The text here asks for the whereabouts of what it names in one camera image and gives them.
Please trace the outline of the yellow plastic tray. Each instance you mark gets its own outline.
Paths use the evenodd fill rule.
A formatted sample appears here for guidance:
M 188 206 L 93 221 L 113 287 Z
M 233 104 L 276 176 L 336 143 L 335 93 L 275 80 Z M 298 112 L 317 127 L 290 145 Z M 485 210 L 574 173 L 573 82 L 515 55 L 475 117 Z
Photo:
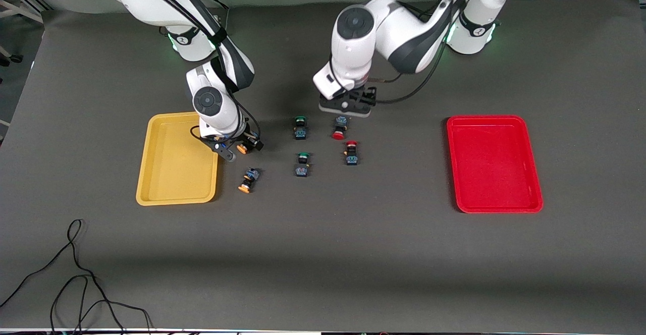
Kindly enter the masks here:
M 195 139 L 196 113 L 148 121 L 136 201 L 141 206 L 198 204 L 215 197 L 219 156 Z

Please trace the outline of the red plastic tray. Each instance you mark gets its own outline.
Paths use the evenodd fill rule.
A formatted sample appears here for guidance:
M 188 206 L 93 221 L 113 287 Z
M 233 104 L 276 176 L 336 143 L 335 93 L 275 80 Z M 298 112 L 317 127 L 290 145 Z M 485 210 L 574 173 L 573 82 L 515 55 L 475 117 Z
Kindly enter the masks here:
M 542 189 L 527 125 L 517 115 L 455 115 L 446 121 L 455 202 L 464 213 L 534 214 Z

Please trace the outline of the black caster wheel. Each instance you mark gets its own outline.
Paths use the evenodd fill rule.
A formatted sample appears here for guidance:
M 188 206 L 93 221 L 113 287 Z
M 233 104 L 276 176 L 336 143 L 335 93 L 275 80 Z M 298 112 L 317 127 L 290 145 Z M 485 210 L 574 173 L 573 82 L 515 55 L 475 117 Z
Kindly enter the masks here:
M 12 54 L 7 52 L 7 50 L 0 46 L 0 66 L 7 67 L 11 63 L 19 64 L 23 61 L 22 54 Z

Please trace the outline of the white metal frame bar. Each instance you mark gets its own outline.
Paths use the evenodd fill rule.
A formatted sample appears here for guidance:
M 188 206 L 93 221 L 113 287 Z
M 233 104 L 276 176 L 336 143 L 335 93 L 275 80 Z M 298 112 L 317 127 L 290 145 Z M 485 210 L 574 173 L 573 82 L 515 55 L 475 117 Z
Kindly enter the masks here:
M 0 0 L 0 19 L 16 15 L 44 24 L 40 13 L 27 6 L 22 0 Z

